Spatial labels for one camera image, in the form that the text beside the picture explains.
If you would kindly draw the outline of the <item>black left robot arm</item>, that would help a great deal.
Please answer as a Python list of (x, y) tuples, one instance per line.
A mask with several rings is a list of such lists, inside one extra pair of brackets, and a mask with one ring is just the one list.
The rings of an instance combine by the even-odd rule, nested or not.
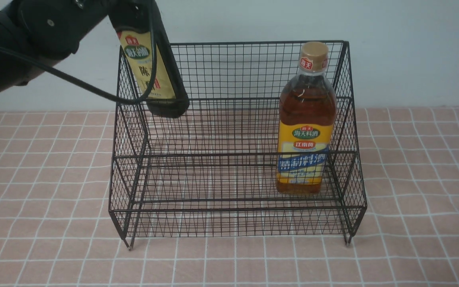
[(26, 86), (43, 70), (78, 51), (81, 40), (116, 5), (115, 0), (13, 0), (0, 9), (0, 92)]

